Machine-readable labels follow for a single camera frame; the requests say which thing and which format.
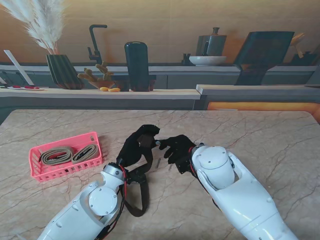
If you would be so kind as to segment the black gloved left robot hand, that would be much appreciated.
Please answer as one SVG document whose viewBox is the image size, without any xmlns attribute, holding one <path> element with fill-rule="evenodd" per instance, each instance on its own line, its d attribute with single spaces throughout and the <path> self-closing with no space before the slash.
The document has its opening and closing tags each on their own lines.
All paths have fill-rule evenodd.
<svg viewBox="0 0 320 240">
<path fill-rule="evenodd" d="M 153 124 L 142 125 L 125 140 L 116 158 L 116 163 L 129 167 L 136 164 L 142 156 L 148 163 L 152 162 L 152 149 L 156 146 L 155 136 L 159 132 L 160 128 Z"/>
</svg>

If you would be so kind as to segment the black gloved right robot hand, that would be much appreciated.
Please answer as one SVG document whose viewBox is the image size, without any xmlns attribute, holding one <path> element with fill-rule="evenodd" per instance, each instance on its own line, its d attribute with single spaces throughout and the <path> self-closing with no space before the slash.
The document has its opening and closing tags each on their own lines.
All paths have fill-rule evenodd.
<svg viewBox="0 0 320 240">
<path fill-rule="evenodd" d="M 178 135 L 160 141 L 159 150 L 166 150 L 164 158 L 169 165 L 182 163 L 190 160 L 190 151 L 196 145 L 186 136 Z"/>
</svg>

